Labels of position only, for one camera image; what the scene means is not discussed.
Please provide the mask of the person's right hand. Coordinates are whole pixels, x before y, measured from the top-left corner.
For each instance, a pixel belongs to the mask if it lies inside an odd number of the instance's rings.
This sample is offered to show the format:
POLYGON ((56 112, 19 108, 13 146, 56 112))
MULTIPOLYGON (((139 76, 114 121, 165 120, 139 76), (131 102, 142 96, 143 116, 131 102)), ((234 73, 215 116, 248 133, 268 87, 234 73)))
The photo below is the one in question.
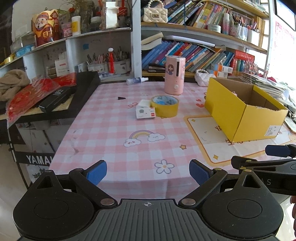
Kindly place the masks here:
POLYGON ((290 197, 290 203, 293 204, 292 217, 296 219, 296 196, 290 197))

